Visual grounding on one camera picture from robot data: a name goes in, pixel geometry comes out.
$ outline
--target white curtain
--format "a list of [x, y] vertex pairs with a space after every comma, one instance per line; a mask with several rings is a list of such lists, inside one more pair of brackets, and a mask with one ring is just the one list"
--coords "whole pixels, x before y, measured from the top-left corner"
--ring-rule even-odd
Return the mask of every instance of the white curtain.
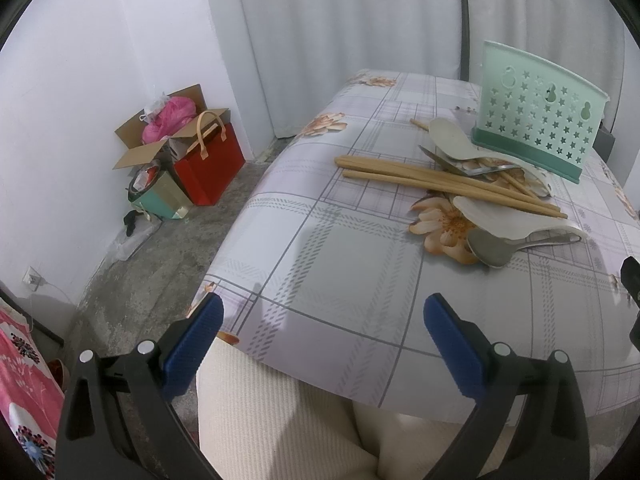
[[460, 0], [242, 0], [274, 132], [299, 132], [363, 68], [460, 72]]
[[611, 128], [620, 98], [624, 24], [608, 0], [469, 0], [469, 79], [482, 80], [484, 40], [499, 41], [581, 75], [604, 90]]

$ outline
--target red bag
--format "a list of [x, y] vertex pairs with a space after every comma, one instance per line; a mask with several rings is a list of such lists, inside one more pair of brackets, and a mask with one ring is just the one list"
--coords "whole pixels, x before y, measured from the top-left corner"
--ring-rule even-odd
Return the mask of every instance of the red bag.
[[151, 124], [142, 131], [142, 144], [171, 137], [197, 115], [196, 103], [188, 97], [172, 97]]
[[[210, 127], [203, 133], [201, 123], [206, 114], [213, 115], [220, 127]], [[194, 149], [178, 160], [174, 168], [194, 204], [214, 205], [242, 168], [244, 156], [230, 123], [222, 124], [211, 111], [203, 112], [198, 119]]]

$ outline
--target wall socket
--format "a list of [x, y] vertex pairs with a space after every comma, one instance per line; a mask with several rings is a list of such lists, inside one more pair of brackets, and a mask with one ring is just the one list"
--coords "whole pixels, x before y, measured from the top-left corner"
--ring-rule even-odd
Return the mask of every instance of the wall socket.
[[32, 292], [38, 290], [38, 287], [42, 285], [43, 281], [42, 276], [40, 276], [33, 267], [29, 267], [27, 269], [27, 272], [24, 273], [24, 277], [22, 279], [22, 282]]

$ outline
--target plaid tablecloth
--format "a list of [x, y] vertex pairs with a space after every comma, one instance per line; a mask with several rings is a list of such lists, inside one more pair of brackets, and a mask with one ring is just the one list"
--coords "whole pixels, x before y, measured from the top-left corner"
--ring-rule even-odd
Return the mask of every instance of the plaid tablecloth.
[[[462, 319], [519, 355], [567, 352], [588, 416], [640, 396], [640, 354], [628, 338], [638, 308], [619, 282], [625, 257], [640, 256], [640, 224], [595, 152], [579, 185], [550, 178], [554, 200], [590, 239], [518, 252], [503, 269], [425, 252], [423, 237], [407, 232], [421, 190], [343, 179], [335, 167], [343, 154], [430, 165], [418, 148], [430, 144], [428, 134], [409, 120], [444, 117], [469, 134], [479, 91], [364, 71], [322, 112], [346, 127], [299, 137], [277, 158], [196, 297], [214, 284], [225, 304], [222, 330], [241, 351], [359, 402], [462, 422], [473, 402], [422, 322], [425, 298], [440, 292]], [[322, 132], [323, 121], [311, 128]]]

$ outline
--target beige pants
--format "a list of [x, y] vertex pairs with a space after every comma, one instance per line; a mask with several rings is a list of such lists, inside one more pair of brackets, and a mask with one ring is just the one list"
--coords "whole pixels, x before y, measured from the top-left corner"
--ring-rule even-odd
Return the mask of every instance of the beige pants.
[[200, 448], [224, 480], [421, 480], [460, 430], [327, 393], [219, 339], [197, 385]]

